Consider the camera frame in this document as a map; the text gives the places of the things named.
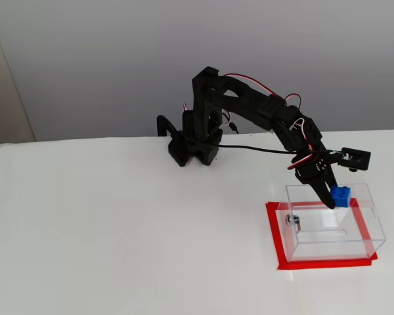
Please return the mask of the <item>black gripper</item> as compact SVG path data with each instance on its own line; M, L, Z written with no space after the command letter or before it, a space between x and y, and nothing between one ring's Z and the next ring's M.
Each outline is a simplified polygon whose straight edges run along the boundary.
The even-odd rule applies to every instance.
M290 170L294 170L297 178L315 191L325 206L334 209L336 204L330 189L338 184L330 164L330 156L331 151L326 149L298 150L292 159Z

